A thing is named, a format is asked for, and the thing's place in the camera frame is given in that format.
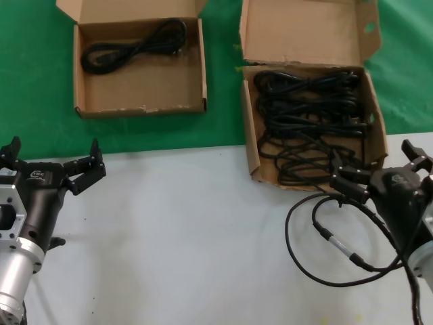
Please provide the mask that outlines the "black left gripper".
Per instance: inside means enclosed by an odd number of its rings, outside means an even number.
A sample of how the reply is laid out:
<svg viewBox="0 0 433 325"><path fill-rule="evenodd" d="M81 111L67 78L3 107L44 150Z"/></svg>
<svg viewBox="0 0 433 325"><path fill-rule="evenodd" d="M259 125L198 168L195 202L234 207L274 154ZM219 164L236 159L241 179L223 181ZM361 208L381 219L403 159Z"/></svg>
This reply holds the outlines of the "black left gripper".
<svg viewBox="0 0 433 325"><path fill-rule="evenodd" d="M106 176L99 142L92 141L89 155L65 162L25 162L18 158L22 142L18 136L1 147L1 175L21 173L24 180L26 219L20 237L49 249L67 188L78 196Z"/></svg>

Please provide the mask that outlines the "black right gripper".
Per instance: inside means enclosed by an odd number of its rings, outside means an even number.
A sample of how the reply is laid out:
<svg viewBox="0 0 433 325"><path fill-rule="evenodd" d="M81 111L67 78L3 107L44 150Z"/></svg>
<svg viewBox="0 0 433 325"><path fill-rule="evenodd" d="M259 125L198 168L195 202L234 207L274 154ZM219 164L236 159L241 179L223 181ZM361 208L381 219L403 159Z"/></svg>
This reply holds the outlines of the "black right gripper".
<svg viewBox="0 0 433 325"><path fill-rule="evenodd" d="M418 222L432 203L432 184L422 181L416 173L425 170L432 175L432 158L408 139L403 140L401 150L409 162L404 167L370 171L344 166L340 155L331 151L329 185L339 193L358 203L366 203L369 191L361 185L370 181L370 198L376 211L384 220L393 240L402 253L412 253L432 240L432 235Z"/></svg>

